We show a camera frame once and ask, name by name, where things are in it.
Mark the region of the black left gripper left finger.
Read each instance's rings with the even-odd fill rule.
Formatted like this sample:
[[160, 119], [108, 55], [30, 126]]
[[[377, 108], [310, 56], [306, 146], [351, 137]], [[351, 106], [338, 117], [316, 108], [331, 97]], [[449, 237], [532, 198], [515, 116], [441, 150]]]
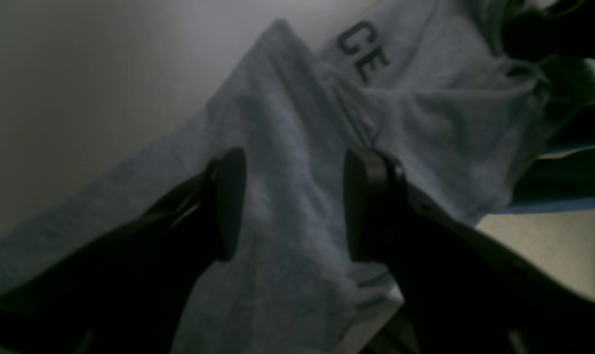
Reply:
[[235, 147], [137, 219], [0, 295], [19, 354], [167, 354], [196, 281], [236, 251], [247, 163]]

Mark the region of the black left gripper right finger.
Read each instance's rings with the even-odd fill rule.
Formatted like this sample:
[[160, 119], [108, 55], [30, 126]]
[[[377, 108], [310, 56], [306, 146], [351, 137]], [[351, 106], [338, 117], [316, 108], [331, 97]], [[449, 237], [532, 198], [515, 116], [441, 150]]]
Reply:
[[343, 161], [352, 261], [384, 264], [423, 354], [595, 354], [595, 302], [453, 220], [371, 148]]

